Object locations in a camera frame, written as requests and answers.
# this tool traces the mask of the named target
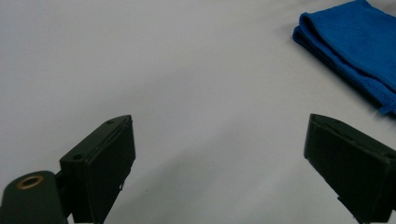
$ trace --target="tabletop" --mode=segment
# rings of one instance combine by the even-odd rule
[[[291,39],[301,13],[345,2],[2,1],[0,189],[131,114],[107,224],[357,223],[304,159],[309,115],[392,148],[395,119]]]

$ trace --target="white surface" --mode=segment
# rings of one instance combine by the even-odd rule
[[[2,1],[0,189],[131,114],[137,160],[106,224],[357,223],[303,158],[309,114],[393,148],[395,120],[290,39],[345,2]]]

